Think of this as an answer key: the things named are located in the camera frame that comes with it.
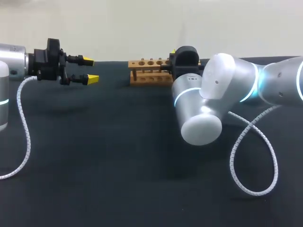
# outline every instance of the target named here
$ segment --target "spiral cable wrap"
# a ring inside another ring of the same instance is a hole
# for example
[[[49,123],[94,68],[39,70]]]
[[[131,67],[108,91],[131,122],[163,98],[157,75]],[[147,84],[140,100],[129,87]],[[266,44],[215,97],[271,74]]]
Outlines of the spiral cable wrap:
[[[259,114],[254,120],[252,120],[252,122],[249,122],[248,120],[246,120],[245,118],[243,117],[240,117],[239,115],[233,113],[233,112],[228,112],[228,114],[230,114],[231,116],[234,116],[236,117],[237,119],[245,122],[246,124],[248,124],[246,126],[246,128],[243,130],[243,132],[240,134],[240,136],[238,137],[237,141],[235,142],[235,144],[233,145],[233,148],[232,148],[232,153],[231,153],[231,156],[230,156],[230,161],[229,161],[229,166],[230,166],[230,171],[231,171],[231,174],[232,174],[232,178],[233,180],[235,181],[235,183],[237,184],[237,186],[243,190],[244,192],[246,192],[247,194],[249,195],[252,195],[252,196],[262,196],[262,195],[266,195],[268,193],[270,193],[276,183],[277,183],[277,180],[278,180],[278,163],[277,163],[277,159],[276,159],[276,155],[275,155],[275,151],[273,149],[273,147],[271,146],[269,140],[267,139],[267,137],[264,135],[263,132],[261,132],[261,130],[259,130],[255,124],[262,118],[264,117],[265,115],[267,115],[268,113],[270,113],[271,111],[277,109],[279,106],[273,106],[271,108],[268,108],[267,110],[263,111],[261,114]],[[235,169],[234,169],[234,158],[235,158],[235,154],[236,154],[236,151],[238,149],[238,146],[239,144],[241,143],[242,139],[244,138],[244,136],[248,133],[248,131],[250,129],[253,129],[255,130],[261,137],[262,139],[266,142],[269,150],[270,150],[270,154],[271,154],[271,157],[273,159],[273,164],[274,164],[274,178],[273,178],[273,181],[271,183],[271,185],[265,189],[264,191],[261,191],[261,192],[253,192],[249,189],[247,189],[241,182],[240,180],[238,179],[237,175],[236,175],[236,172],[235,172]]]
[[[25,136],[26,136],[26,139],[27,139],[27,152],[25,154],[25,157],[24,157],[23,162],[21,163],[21,165],[19,165],[19,167],[17,169],[15,169],[13,172],[11,172],[9,174],[6,174],[6,175],[3,175],[3,176],[0,176],[0,180],[7,179],[7,178],[12,177],[13,175],[17,174],[25,166],[25,164],[27,163],[27,161],[29,159],[31,143],[30,143],[30,136],[29,136],[29,131],[28,131],[28,127],[27,127],[27,122],[25,120],[25,116],[23,114],[22,105],[21,105],[21,91],[22,91],[23,86],[27,82],[32,81],[32,80],[37,80],[37,77],[29,77],[29,78],[26,78],[25,80],[23,80],[22,83],[20,84],[19,88],[18,88],[18,91],[17,91],[17,106],[18,106],[18,110],[19,110],[19,113],[20,113],[23,128],[24,128],[24,131],[25,131]]]

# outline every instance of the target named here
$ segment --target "glowing blue light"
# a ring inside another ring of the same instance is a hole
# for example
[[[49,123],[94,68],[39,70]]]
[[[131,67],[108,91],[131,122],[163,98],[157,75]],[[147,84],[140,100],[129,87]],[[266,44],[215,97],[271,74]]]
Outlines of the glowing blue light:
[[[250,92],[240,101],[240,103],[244,102],[246,99],[248,99],[255,90],[258,91],[259,70],[258,70],[257,66],[254,63],[251,63],[251,64],[255,68],[255,82],[252,85],[252,88],[251,88]]]
[[[5,101],[1,101],[0,102],[0,105],[4,105],[4,104],[6,104],[6,103],[8,103],[9,102],[9,100],[7,99],[7,100],[5,100]]]
[[[303,66],[303,62],[301,62],[300,66],[298,68],[297,78],[296,78],[296,85],[297,85],[297,90],[298,90],[299,96],[303,100],[303,95],[302,95],[302,91],[301,91],[301,88],[300,88],[300,74],[301,74],[302,66]]]
[[[261,72],[259,72],[259,81],[258,81],[258,86],[257,86],[258,88],[257,88],[256,91],[254,91],[254,93],[256,92],[256,96],[258,96],[259,91],[262,89],[262,84],[263,84],[264,77],[265,77],[265,69],[266,69],[266,67],[267,67],[267,66],[270,66],[270,65],[273,65],[273,64],[275,64],[275,63],[270,63],[270,64],[266,65],[266,66],[261,70]]]
[[[178,99],[181,97],[181,95],[185,94],[186,92],[188,91],[194,91],[194,90],[200,90],[201,88],[200,87],[192,87],[192,88],[189,88],[189,89],[186,89],[184,91],[182,91],[178,96],[177,98],[175,99],[175,106],[176,106],[176,103],[178,101]]]

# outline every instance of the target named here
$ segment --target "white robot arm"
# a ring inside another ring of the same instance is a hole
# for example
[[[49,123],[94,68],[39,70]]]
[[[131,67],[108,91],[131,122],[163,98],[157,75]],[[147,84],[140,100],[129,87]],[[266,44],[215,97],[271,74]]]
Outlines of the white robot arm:
[[[302,66],[303,57],[262,66],[220,53],[206,64],[202,77],[178,77],[172,90],[183,139],[192,145],[216,140],[222,118],[237,102],[303,105]]]
[[[8,125],[9,119],[9,67],[0,61],[0,131]]]

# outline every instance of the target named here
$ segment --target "black table surface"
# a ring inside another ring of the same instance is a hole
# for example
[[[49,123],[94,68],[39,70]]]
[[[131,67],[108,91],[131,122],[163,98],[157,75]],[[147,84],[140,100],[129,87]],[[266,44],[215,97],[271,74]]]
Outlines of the black table surface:
[[[73,71],[99,74],[100,82],[24,87],[32,153],[19,174],[0,182],[1,226],[302,226],[303,109],[282,107],[258,123],[276,151],[279,179],[271,194],[252,198],[229,171],[241,122],[227,116],[219,139],[191,146],[180,136],[170,88],[129,87],[127,62],[69,66]],[[10,83],[9,125],[0,133],[2,175],[26,151],[15,98],[19,84]],[[262,110],[233,108],[250,120]],[[241,143],[235,168],[251,190],[270,185],[271,156],[254,132]]]

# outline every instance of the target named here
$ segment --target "silver metal cylinder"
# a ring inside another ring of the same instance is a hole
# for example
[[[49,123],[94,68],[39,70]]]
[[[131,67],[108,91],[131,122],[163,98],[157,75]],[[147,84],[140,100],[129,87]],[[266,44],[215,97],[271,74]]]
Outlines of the silver metal cylinder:
[[[172,86],[181,135],[192,145],[213,142],[222,130],[220,119],[200,96],[201,82],[199,75],[189,73],[178,77]]]
[[[23,46],[0,44],[0,61],[9,67],[9,77],[23,80],[28,73],[28,54]]]
[[[0,131],[9,120],[9,67],[0,61]]]
[[[303,57],[265,66],[259,76],[259,96],[271,105],[303,105],[302,66]]]

